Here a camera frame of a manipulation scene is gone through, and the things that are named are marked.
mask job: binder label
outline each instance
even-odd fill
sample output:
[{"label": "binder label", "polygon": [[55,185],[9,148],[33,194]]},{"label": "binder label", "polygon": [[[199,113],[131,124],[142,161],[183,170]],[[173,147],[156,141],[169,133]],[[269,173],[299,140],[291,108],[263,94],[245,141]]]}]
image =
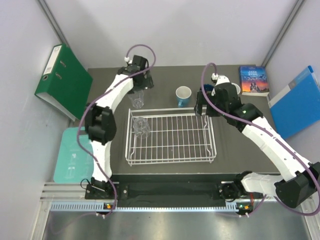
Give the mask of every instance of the binder label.
[{"label": "binder label", "polygon": [[58,55],[60,53],[61,47],[62,47],[62,45],[56,46],[53,48],[51,56],[49,58],[49,61],[44,69],[43,75],[50,74],[52,72],[52,69],[54,68],[54,66],[56,64],[56,60],[57,60]]}]

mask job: upside-down glass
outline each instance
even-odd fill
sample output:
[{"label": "upside-down glass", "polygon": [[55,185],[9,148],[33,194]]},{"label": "upside-down glass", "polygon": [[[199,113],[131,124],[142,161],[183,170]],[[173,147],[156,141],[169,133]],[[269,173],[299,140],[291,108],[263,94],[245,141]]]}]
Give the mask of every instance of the upside-down glass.
[{"label": "upside-down glass", "polygon": [[150,135],[150,126],[146,118],[135,117],[133,119],[134,134],[137,138],[146,139]]},{"label": "upside-down glass", "polygon": [[128,94],[131,100],[132,106],[136,109],[140,109],[144,106],[144,91],[135,91],[134,93]]}]

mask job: white wire rack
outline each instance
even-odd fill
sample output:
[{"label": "white wire rack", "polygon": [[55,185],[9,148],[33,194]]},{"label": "white wire rack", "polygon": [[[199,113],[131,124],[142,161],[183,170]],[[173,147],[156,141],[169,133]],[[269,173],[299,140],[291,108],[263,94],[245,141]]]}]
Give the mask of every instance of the white wire rack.
[{"label": "white wire rack", "polygon": [[[145,118],[150,134],[135,135],[134,119]],[[193,108],[131,110],[125,158],[132,165],[212,162],[217,155],[212,119],[195,116]]]}]

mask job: white wall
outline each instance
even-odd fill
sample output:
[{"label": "white wall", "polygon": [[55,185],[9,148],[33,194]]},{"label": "white wall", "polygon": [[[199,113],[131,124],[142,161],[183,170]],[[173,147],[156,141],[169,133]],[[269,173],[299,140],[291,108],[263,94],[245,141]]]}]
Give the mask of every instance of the white wall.
[{"label": "white wall", "polygon": [[0,0],[0,239],[28,239],[67,118],[34,96],[59,43],[35,0]]},{"label": "white wall", "polygon": [[105,68],[123,66],[137,43],[155,50],[157,66],[260,65],[295,0],[46,2],[82,64]]},{"label": "white wall", "polygon": [[[306,1],[267,65],[272,97],[308,65],[315,68],[318,81],[320,80],[319,9],[320,1]],[[320,121],[292,136],[287,142],[309,161],[319,162]]]}]

